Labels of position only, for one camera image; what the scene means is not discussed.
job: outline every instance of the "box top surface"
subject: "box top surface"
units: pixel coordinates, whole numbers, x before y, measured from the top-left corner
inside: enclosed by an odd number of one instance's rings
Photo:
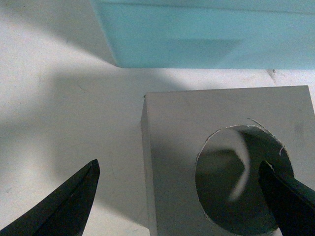
[[[195,185],[206,140],[234,125],[270,131],[295,177],[315,189],[315,119],[307,86],[154,92],[146,95],[157,229],[161,235],[235,235],[205,219]]]

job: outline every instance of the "box side face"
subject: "box side face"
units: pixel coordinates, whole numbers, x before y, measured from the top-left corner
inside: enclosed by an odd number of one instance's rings
[[[315,2],[313,0],[201,0],[201,1],[179,1],[179,0],[98,0],[103,3],[125,3],[140,5],[162,5],[162,6],[182,6],[200,8],[219,8],[230,10],[247,11],[274,11],[274,12],[299,12],[315,13]]]
[[[308,87],[147,97],[158,235],[234,236],[205,218],[195,187],[196,158],[207,138],[222,128],[261,123],[285,145],[295,177],[315,188],[315,119]]]
[[[142,149],[143,149],[144,172],[145,172],[145,181],[146,181],[149,230],[150,230],[151,236],[158,236],[156,210],[155,210],[154,185],[153,185],[153,172],[152,172],[152,163],[151,163],[149,124],[148,124],[148,113],[147,113],[146,101],[144,102],[143,110],[142,110],[141,130],[142,130]]]
[[[94,5],[118,66],[315,67],[314,14],[99,1]]]

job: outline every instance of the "cardboard box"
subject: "cardboard box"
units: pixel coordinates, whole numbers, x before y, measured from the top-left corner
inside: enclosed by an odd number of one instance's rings
[[[263,158],[315,189],[307,86],[148,93],[141,126],[151,236],[273,231],[256,182]]]

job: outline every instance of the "white surface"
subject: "white surface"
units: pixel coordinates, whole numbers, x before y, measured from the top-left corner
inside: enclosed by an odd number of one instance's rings
[[[0,228],[90,160],[84,235],[148,236],[140,118],[149,91],[309,85],[315,71],[122,69],[88,0],[0,1]]]

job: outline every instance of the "circular hole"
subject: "circular hole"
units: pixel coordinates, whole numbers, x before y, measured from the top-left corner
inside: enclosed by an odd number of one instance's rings
[[[233,126],[209,137],[197,160],[195,180],[210,221],[243,236],[278,228],[258,183],[263,160],[293,176],[284,146],[261,128]]]

